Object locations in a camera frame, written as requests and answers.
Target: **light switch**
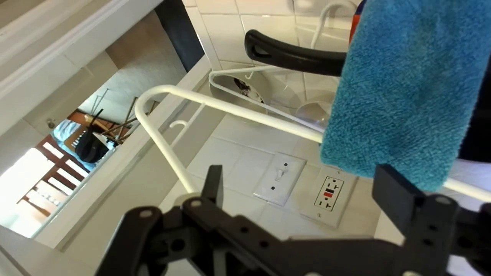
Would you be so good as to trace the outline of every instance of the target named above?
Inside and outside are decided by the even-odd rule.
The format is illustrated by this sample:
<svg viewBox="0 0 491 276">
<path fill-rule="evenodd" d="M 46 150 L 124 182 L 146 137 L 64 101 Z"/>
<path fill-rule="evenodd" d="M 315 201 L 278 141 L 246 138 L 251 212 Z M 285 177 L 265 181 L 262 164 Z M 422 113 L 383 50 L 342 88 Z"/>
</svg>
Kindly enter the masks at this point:
<svg viewBox="0 0 491 276">
<path fill-rule="evenodd" d="M 305 159 L 276 153 L 254 190 L 254 195 L 280 206 L 285 205 L 305 163 Z"/>
</svg>

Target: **switch plate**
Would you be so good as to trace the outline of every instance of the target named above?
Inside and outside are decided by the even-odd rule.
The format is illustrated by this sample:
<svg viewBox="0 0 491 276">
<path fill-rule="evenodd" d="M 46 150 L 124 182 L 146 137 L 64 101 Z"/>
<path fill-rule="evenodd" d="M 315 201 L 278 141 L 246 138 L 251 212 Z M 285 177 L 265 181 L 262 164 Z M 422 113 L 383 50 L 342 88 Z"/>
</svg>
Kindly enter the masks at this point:
<svg viewBox="0 0 491 276">
<path fill-rule="evenodd" d="M 323 166 L 306 197 L 300 213 L 337 228 L 348 205 L 357 177 Z"/>
<path fill-rule="evenodd" d="M 256 186 L 254 195 L 280 206 L 285 205 L 306 163 L 305 159 L 276 153 Z"/>
</svg>

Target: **microfiber cloth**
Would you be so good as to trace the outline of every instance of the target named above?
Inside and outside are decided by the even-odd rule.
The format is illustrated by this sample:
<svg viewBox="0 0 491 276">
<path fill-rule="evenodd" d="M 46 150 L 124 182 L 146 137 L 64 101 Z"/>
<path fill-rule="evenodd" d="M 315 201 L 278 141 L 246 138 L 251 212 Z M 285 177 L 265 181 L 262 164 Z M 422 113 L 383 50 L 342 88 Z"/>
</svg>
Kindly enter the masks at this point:
<svg viewBox="0 0 491 276">
<path fill-rule="evenodd" d="M 490 0 L 367 0 L 322 162 L 366 177 L 390 164 L 436 191 L 457 157 L 490 53 Z"/>
</svg>

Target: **white drying rack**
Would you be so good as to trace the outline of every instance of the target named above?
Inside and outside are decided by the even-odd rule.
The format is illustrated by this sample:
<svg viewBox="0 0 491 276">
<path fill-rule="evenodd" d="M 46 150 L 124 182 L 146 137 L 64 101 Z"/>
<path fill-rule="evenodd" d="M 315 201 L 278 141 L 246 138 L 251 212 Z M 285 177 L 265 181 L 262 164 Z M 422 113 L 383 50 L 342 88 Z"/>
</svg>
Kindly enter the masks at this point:
<svg viewBox="0 0 491 276">
<path fill-rule="evenodd" d="M 189 121 L 178 120 L 170 124 L 170 127 L 174 127 L 177 124 L 184 125 L 184 128 L 181 130 L 177 138 L 169 145 L 162 135 L 159 132 L 159 129 L 152 125 L 147 115 L 145 114 L 144 106 L 145 103 L 150 100 L 152 97 L 164 94 L 171 93 L 173 95 L 200 103 L 200 107 L 194 113 Z M 150 137 L 153 139 L 155 144 L 158 146 L 162 154 L 165 156 L 170 166 L 176 173 L 177 177 L 183 184 L 184 188 L 188 193 L 198 192 L 192 184 L 189 173 L 186 171 L 186 168 L 181 163 L 179 158 L 176 156 L 174 151 L 172 150 L 173 146 L 179 141 L 179 139 L 184 135 L 184 133 L 188 130 L 189 126 L 193 123 L 193 121 L 197 118 L 200 112 L 203 110 L 205 106 L 209 106 L 218 110 L 222 110 L 228 112 L 230 114 L 246 118 L 255 122 L 259 122 L 261 124 L 277 128 L 283 130 L 285 132 L 303 137 L 305 139 L 309 139 L 315 141 L 317 143 L 322 142 L 323 133 L 317 130 L 313 130 L 309 127 L 301 126 L 295 123 L 290 123 L 282 119 L 278 119 L 275 117 L 271 117 L 266 114 L 262 114 L 256 111 L 252 111 L 240 106 L 236 106 L 234 104 L 221 101 L 215 99 L 213 97 L 209 97 L 206 95 L 202 95 L 193 91 L 185 90 L 178 88 L 173 85 L 160 85 L 143 93 L 135 104 L 135 114 L 141 125 L 148 132 Z M 491 192 L 488 192 L 484 189 L 469 185 L 467 183 L 459 182 L 453 179 L 448 179 L 444 187 L 457 191 L 459 193 L 466 194 L 468 196 L 474 197 L 484 202 L 491 202 Z"/>
<path fill-rule="evenodd" d="M 330 11 L 331 8 L 336 7 L 336 6 L 342 6 L 345 8 L 348 8 L 352 11 L 354 14 L 357 6 L 353 4 L 350 1 L 346 0 L 336 0 L 330 2 L 327 6 L 324 7 L 324 9 L 321 11 L 321 15 L 319 18 L 319 23 L 316 27 L 316 30 L 314 32 L 314 36 L 312 39 L 312 42 L 310 44 L 310 48 L 314 49 L 315 45 L 317 43 L 317 40 L 319 38 L 320 33 L 322 32 L 322 28 L 324 27 L 324 24 L 326 22 L 327 14 Z M 305 122 L 304 120 L 301 120 L 295 116 L 292 116 L 288 113 L 285 113 L 281 110 L 278 110 L 276 108 L 273 108 L 269 105 L 263 104 L 261 102 L 255 101 L 245 95 L 242 95 L 240 93 L 237 93 L 231 89 L 228 89 L 214 81 L 214 78 L 216 76 L 220 75 L 225 75 L 225 74 L 238 74 L 238 73 L 250 73 L 249 75 L 245 75 L 246 79 L 250 79 L 254 72 L 259 72 L 259 71 L 267 71 L 267 70 L 272 70 L 272 69 L 278 69 L 280 67 L 276 66 L 258 66 L 258 67 L 248 67 L 248 68 L 241 68 L 241 69 L 230 69 L 230 70 L 216 70 L 210 72 L 208 75 L 208 80 L 211 85 L 214 87 L 221 89 L 225 92 L 228 92 L 234 96 L 237 96 L 241 99 L 244 99 L 250 103 L 253 103 L 255 105 L 261 106 L 269 111 L 273 111 L 277 114 L 280 114 L 292 121 L 295 121 L 301 125 L 295 124 L 295 123 L 290 123 L 282 119 L 278 119 L 275 117 L 271 117 L 266 114 L 262 114 L 259 112 L 255 112 L 222 100 L 215 99 L 213 97 L 208 97 L 193 91 L 189 90 L 184 90 L 181 88 L 178 88 L 173 85 L 160 85 L 156 86 L 154 88 L 151 88 L 150 90 L 146 91 L 143 93 L 138 100 L 136 101 L 135 104 L 135 114 L 136 117 L 138 118 L 139 122 L 141 125 L 144 127 L 144 129 L 148 132 L 150 137 L 153 139 L 155 144 L 158 146 L 162 154 L 165 156 L 167 161 L 169 162 L 170 166 L 176 173 L 177 177 L 183 184 L 184 188 L 188 193 L 194 193 L 198 192 L 191 181 L 191 178 L 189 176 L 189 173 L 186 171 L 186 168 L 184 165 L 181 163 L 179 158 L 176 156 L 172 148 L 177 144 L 177 142 L 180 140 L 180 138 L 186 133 L 188 130 L 189 126 L 194 122 L 194 120 L 198 117 L 198 115 L 201 113 L 201 111 L 205 108 L 205 106 L 209 106 L 218 110 L 222 110 L 225 112 L 228 112 L 230 114 L 243 117 L 252 121 L 256 121 L 259 123 L 262 123 L 264 125 L 277 128 L 280 130 L 283 130 L 285 132 L 303 137 L 305 139 L 312 140 L 317 143 L 322 143 L 322 137 L 323 137 L 323 132 L 324 129 L 312 125 L 308 122 Z M 189 119 L 189 121 L 183 121 L 183 120 L 177 120 L 174 121 L 170 124 L 170 128 L 173 128 L 174 126 L 181 124 L 184 126 L 184 128 L 180 131 L 179 135 L 174 139 L 171 145 L 169 145 L 165 139 L 162 137 L 160 134 L 158 128 L 153 126 L 150 121 L 148 120 L 147 115 L 145 114 L 144 106 L 145 103 L 148 102 L 152 97 L 159 95 L 159 94 L 164 94 L 164 93 L 171 93 L 176 96 L 201 103 L 200 107 L 198 110 L 194 113 L 194 115 Z M 468 196 L 477 198 L 481 201 L 484 202 L 491 202 L 491 192 L 488 192 L 484 189 L 469 185 L 467 183 L 459 182 L 454 179 L 448 179 L 445 184 L 443 185 L 444 187 L 447 187 L 451 190 L 457 191 L 459 193 L 466 194 Z"/>
</svg>

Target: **black handle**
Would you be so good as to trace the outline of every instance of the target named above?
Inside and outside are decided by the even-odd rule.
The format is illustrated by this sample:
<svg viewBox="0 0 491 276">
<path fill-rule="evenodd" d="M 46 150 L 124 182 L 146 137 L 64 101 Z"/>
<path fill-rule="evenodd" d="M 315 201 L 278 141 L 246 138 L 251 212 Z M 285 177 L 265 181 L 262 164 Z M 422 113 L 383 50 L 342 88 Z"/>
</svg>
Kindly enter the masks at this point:
<svg viewBox="0 0 491 276">
<path fill-rule="evenodd" d="M 328 76 L 341 76 L 346 53 L 307 49 L 287 44 L 256 30 L 245 34 L 245 52 L 262 63 Z"/>
</svg>

